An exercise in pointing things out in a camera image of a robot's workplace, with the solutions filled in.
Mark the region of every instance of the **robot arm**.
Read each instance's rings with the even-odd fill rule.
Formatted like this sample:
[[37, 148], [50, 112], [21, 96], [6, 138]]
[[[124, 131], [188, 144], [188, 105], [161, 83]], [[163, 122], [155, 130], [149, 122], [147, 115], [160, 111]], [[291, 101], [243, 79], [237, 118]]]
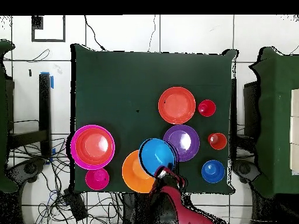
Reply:
[[156, 182], [149, 194], [149, 224], [214, 224], [201, 213], [182, 203], [185, 180], [167, 167], [160, 167], [155, 173]]

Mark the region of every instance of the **pink bowl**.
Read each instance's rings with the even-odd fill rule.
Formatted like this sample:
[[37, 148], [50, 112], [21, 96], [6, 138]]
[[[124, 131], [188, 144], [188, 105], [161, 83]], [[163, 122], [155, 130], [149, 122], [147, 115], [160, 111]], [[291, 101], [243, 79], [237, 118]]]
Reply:
[[[78, 137], [80, 136], [80, 134], [82, 132], [84, 132], [85, 130], [87, 130], [89, 128], [98, 128], [98, 129], [101, 129], [101, 130], [105, 131], [112, 140], [112, 143], [113, 143], [112, 153], [111, 153], [110, 157], [108, 158], [108, 160], [105, 161], [102, 164], [98, 164], [98, 165], [87, 164], [87, 163], [83, 162], [80, 159], [80, 157], [78, 156], [78, 154], [76, 152], [76, 142], [77, 142]], [[78, 129], [75, 132], [75, 135], [72, 137], [72, 140], [71, 140], [71, 155], [72, 155], [72, 158], [74, 159], [75, 163], [83, 169], [97, 170], [97, 169], [101, 169], [101, 168], [105, 167], [112, 160], [112, 158], [114, 156], [114, 152], [115, 152], [115, 143], [114, 143], [114, 139], [113, 139], [112, 135], [110, 134], [110, 132], [108, 130], [106, 130], [105, 128], [103, 128], [101, 126], [98, 126], [98, 125], [86, 125], [86, 126], [81, 127], [80, 129]]]

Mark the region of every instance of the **floor tile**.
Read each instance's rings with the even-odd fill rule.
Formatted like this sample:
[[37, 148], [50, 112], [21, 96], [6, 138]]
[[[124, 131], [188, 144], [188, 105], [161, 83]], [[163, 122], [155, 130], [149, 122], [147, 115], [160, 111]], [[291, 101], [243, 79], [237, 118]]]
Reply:
[[237, 64], [236, 65], [236, 79], [237, 79], [237, 122], [238, 124], [244, 124], [244, 85], [249, 82], [256, 81], [256, 75], [249, 68], [250, 64]]
[[196, 206], [209, 214], [225, 220], [228, 223], [229, 207], [228, 206]]
[[299, 145], [290, 144], [290, 169], [299, 173]]
[[[71, 116], [71, 63], [70, 62], [13, 62], [14, 119], [39, 120], [39, 75], [49, 72], [54, 78], [51, 97], [51, 132], [69, 133]], [[15, 133], [34, 131], [32, 123], [25, 122], [15, 127]]]
[[[112, 193], [113, 199], [111, 199], [111, 195], [108, 192], [88, 192], [88, 205], [94, 206], [94, 205], [109, 205], [109, 203], [116, 204], [115, 201], [115, 194]], [[120, 205], [123, 203], [119, 200], [119, 197], [117, 196], [117, 200]]]
[[4, 69], [8, 76], [12, 76], [12, 62], [11, 61], [4, 61]]
[[299, 145], [299, 117], [290, 117], [290, 143]]
[[232, 49], [233, 15], [161, 15], [161, 51], [221, 54]]
[[[58, 138], [67, 138], [66, 135], [59, 136], [59, 135], [53, 135], [53, 139]], [[63, 145], [63, 139], [62, 140], [55, 140], [52, 143], [52, 146], [56, 146], [56, 152], [58, 152]], [[43, 168], [43, 174], [47, 177], [48, 181], [48, 187], [51, 190], [56, 190], [55, 186], [55, 175], [53, 172], [53, 169], [56, 171], [59, 179], [61, 180], [61, 189], [62, 191], [68, 188], [69, 186], [69, 167], [65, 166], [65, 164], [69, 164], [69, 160], [65, 157], [65, 150], [61, 151], [61, 153], [56, 154], [53, 156], [53, 167], [51, 164], [45, 164]], [[59, 179], [57, 179], [58, 188], [60, 186]], [[22, 197], [22, 204], [23, 205], [38, 205], [41, 203], [47, 204], [49, 197], [50, 197], [50, 190], [47, 188], [47, 181], [45, 177], [42, 174], [38, 175], [37, 181], [34, 183], [26, 183], [23, 191], [23, 197]]]
[[228, 195], [222, 194], [191, 194], [194, 205], [228, 205]]
[[240, 182], [239, 177], [232, 171], [231, 184], [236, 192], [231, 195], [231, 205], [252, 205], [252, 193], [249, 184]]
[[88, 224], [122, 224], [123, 207], [119, 209], [119, 222], [116, 208], [113, 206], [94, 206], [88, 207]]
[[231, 224], [251, 224], [251, 206], [231, 206]]
[[[0, 40], [12, 39], [11, 16], [0, 16]], [[11, 59], [11, 52], [6, 53], [5, 58]]]
[[255, 62], [262, 47], [289, 54], [299, 45], [298, 17], [291, 15], [235, 15], [234, 48], [237, 61]]
[[299, 117], [299, 89], [291, 91], [291, 116]]
[[[72, 215], [72, 212], [64, 208], [61, 210], [62, 214], [67, 219], [68, 224], [86, 224], [87, 219], [80, 220], [76, 223], [75, 218]], [[46, 207], [41, 206], [22, 206], [23, 211], [23, 220], [25, 224], [47, 224], [47, 219], [49, 219], [49, 224], [67, 224], [64, 220], [61, 213], [57, 211], [56, 208], [53, 209], [53, 214], [56, 216], [47, 217]]]
[[[44, 16], [43, 22], [44, 30], [35, 31], [36, 39], [59, 39], [62, 16], [60, 20], [56, 16]], [[14, 60], [32, 60], [46, 49], [50, 49], [50, 53], [45, 60], [70, 60], [70, 45], [73, 43], [85, 44], [83, 15], [67, 15], [65, 17], [65, 42], [32, 42], [31, 16], [13, 16], [12, 23], [12, 42], [16, 46], [13, 50]], [[41, 55], [38, 59], [42, 59], [45, 55], [47, 53]]]
[[[108, 51], [147, 52], [152, 35], [151, 53], [159, 51], [159, 15], [102, 15], [86, 16], [96, 40]], [[94, 34], [87, 27], [87, 47], [101, 51]]]

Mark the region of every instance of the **tile grout line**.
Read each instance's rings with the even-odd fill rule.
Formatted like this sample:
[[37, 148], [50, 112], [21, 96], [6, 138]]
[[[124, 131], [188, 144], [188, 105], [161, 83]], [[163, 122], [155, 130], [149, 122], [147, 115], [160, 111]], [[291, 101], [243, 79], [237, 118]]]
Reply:
[[86, 27], [86, 21], [85, 22], [85, 46], [87, 46], [87, 27]]
[[86, 224], [88, 224], [88, 192], [86, 192], [86, 210], [87, 210], [87, 217], [86, 217]]
[[[26, 206], [26, 207], [39, 207], [40, 205], [37, 204], [22, 204], [22, 206]], [[101, 207], [101, 206], [109, 206], [109, 204], [102, 204], [102, 205], [96, 205], [96, 204], [86, 204], [87, 207]], [[204, 206], [204, 207], [228, 207], [228, 205], [216, 205], [216, 204], [194, 204], [194, 206]], [[252, 205], [234, 205], [231, 204], [231, 207], [252, 207]]]
[[235, 45], [235, 15], [232, 16], [232, 49]]
[[[12, 43], [12, 16], [11, 16], [11, 43]], [[13, 56], [12, 56], [12, 50], [11, 50], [11, 60], [12, 60], [12, 79], [13, 79]], [[15, 133], [15, 125], [12, 127], [12, 133]], [[13, 150], [13, 166], [15, 166], [15, 150]]]
[[[32, 60], [29, 59], [3, 59], [3, 61], [14, 61], [14, 62], [29, 62]], [[44, 59], [44, 60], [37, 60], [37, 62], [71, 62], [71, 60], [61, 59], [61, 60], [53, 60], [53, 59]]]
[[161, 15], [159, 15], [159, 53], [161, 52]]
[[[232, 49], [235, 44], [235, 15], [232, 16]], [[228, 195], [228, 224], [231, 224], [231, 195]]]
[[[31, 61], [29, 59], [3, 59], [3, 62], [28, 62]], [[67, 59], [44, 59], [44, 60], [40, 60], [39, 62], [71, 62], [71, 60], [67, 60]], [[249, 61], [236, 61], [237, 64], [254, 64], [255, 62], [249, 62]]]

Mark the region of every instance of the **plastic cup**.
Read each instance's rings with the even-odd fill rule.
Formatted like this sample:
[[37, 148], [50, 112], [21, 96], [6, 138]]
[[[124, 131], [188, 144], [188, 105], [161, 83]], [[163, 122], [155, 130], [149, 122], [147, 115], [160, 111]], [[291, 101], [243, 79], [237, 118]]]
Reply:
[[215, 113], [216, 105], [211, 100], [203, 100], [197, 109], [202, 116], [210, 117]]
[[201, 175], [203, 176], [204, 180], [209, 183], [217, 183], [221, 181], [224, 177], [224, 174], [224, 166], [217, 160], [209, 160], [201, 169]]
[[208, 136], [208, 142], [213, 149], [219, 151], [227, 145], [227, 138], [222, 133], [212, 133]]
[[95, 191], [104, 189], [109, 183], [109, 175], [105, 169], [90, 170], [85, 176], [87, 186]]

